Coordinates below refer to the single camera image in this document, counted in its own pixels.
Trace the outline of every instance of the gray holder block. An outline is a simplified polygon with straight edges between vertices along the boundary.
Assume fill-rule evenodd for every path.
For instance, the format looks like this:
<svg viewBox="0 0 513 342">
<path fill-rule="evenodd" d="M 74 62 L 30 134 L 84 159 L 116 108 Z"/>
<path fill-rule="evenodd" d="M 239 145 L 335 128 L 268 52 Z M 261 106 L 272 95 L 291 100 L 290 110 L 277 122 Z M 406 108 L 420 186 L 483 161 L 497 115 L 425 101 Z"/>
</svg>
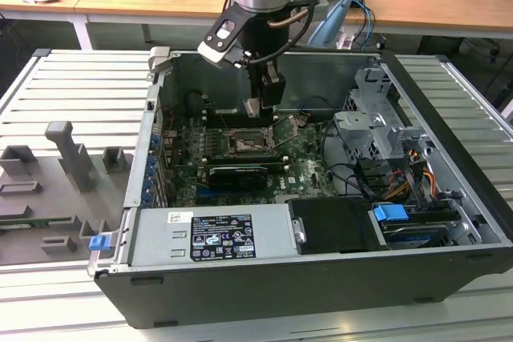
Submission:
<svg viewBox="0 0 513 342">
<path fill-rule="evenodd" d="M 69 220 L 51 221 L 48 226 L 57 232 L 79 231 L 82 229 L 82 222 L 77 215 L 73 215 Z"/>
<path fill-rule="evenodd" d="M 93 188 L 93 183 L 89 177 L 87 165 L 81 162 L 79 151 L 71 138 L 72 131 L 71 122 L 50 122 L 45 136 L 59 149 L 63 157 L 64 168 L 68 170 L 70 177 L 75 181 L 76 187 L 80 192 L 88 192 Z"/>
<path fill-rule="evenodd" d="M 77 245 L 69 235 L 47 236 L 40 243 L 41 249 L 47 255 L 62 255 L 77 250 Z"/>
<path fill-rule="evenodd" d="M 108 174 L 121 172 L 127 168 L 127 159 L 122 147 L 105 147 L 102 161 Z"/>
<path fill-rule="evenodd" d="M 0 206 L 0 219 L 20 219 L 32 215 L 32 209 L 28 205 Z"/>
<path fill-rule="evenodd" d="M 38 181 L 0 183 L 0 196 L 38 194 L 41 190 Z"/>
<path fill-rule="evenodd" d="M 83 144 L 75 144 L 77 147 L 77 151 L 79 152 L 79 161 L 83 164 L 83 166 L 89 171 L 93 167 L 93 162 L 91 161 L 91 157 L 87 153 L 87 149 Z M 61 167 L 63 168 L 64 172 L 66 174 L 69 173 L 69 171 L 66 168 L 66 164 L 64 163 L 64 160 L 62 158 L 59 158 L 59 163 L 61 163 Z"/>
<path fill-rule="evenodd" d="M 8 176 L 29 175 L 24 163 L 36 161 L 28 146 L 7 146 L 0 156 L 0 166 Z"/>
<path fill-rule="evenodd" d="M 99 223 L 99 230 L 98 230 L 98 234 L 101 234 L 102 232 L 109 232 L 111 230 L 111 228 L 109 227 L 107 221 L 105 219 L 103 219 L 100 223 Z"/>
<path fill-rule="evenodd" d="M 82 222 L 82 227 L 80 228 L 79 239 L 86 246 L 89 246 L 89 242 L 91 238 L 96 235 L 96 232 L 93 230 L 89 222 L 84 220 Z"/>
</svg>

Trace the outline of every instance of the white sticker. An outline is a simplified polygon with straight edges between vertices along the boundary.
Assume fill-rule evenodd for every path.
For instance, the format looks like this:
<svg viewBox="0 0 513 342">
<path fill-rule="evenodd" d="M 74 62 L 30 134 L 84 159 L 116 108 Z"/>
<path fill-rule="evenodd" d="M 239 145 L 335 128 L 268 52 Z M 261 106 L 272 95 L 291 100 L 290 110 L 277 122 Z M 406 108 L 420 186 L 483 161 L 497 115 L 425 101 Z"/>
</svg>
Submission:
<svg viewBox="0 0 513 342">
<path fill-rule="evenodd" d="M 169 212 L 168 223 L 191 223 L 194 211 Z"/>
<path fill-rule="evenodd" d="M 29 224 L 4 224 L 0 230 L 18 230 L 20 228 L 30 228 Z"/>
<path fill-rule="evenodd" d="M 237 251 L 244 252 L 244 251 L 253 251 L 253 246 L 237 246 Z"/>
</svg>

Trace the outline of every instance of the white table leg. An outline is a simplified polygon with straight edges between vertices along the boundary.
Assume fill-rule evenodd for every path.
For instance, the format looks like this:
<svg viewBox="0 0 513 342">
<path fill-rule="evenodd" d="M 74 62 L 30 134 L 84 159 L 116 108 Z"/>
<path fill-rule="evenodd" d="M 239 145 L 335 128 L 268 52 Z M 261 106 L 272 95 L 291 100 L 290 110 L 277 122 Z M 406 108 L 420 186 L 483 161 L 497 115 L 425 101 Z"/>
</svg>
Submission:
<svg viewBox="0 0 513 342">
<path fill-rule="evenodd" d="M 153 39 L 151 39 L 151 31 L 150 26 L 148 24 L 142 24 L 143 27 L 143 37 L 145 43 L 151 43 L 153 42 Z"/>
<path fill-rule="evenodd" d="M 87 31 L 87 20 L 85 18 L 74 18 L 71 23 L 73 23 L 75 33 L 79 39 L 80 48 L 82 50 L 94 50 L 95 44 L 91 40 L 89 32 Z"/>
</svg>

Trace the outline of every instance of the black plastic cover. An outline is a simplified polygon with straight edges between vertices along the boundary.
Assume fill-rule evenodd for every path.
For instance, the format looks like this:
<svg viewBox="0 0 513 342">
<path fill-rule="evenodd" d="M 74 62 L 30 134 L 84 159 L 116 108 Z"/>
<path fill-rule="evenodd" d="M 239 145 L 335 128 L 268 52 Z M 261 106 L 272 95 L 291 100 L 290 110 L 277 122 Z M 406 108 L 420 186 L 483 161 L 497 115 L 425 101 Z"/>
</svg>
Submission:
<svg viewBox="0 0 513 342">
<path fill-rule="evenodd" d="M 301 218 L 306 243 L 301 254 L 362 252 L 379 250 L 370 221 L 370 203 L 361 197 L 291 199 L 293 219 Z"/>
</svg>

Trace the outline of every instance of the blue cable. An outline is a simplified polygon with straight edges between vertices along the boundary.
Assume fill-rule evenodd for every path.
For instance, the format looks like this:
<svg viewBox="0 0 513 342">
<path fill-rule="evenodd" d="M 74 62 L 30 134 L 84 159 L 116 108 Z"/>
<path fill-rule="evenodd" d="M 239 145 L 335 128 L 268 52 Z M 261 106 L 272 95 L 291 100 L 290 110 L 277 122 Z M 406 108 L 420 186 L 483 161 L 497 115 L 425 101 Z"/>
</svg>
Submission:
<svg viewBox="0 0 513 342">
<path fill-rule="evenodd" d="M 366 40 L 362 43 L 361 48 L 360 48 L 360 50 L 363 50 L 366 46 L 366 43 L 369 41 L 369 38 L 370 38 L 370 32 L 372 31 L 372 19 L 370 18 L 369 9 L 363 3 L 359 2 L 358 0 L 353 0 L 353 2 L 358 4 L 360 6 L 360 8 L 365 11 L 366 18 L 368 21 Z"/>
</svg>

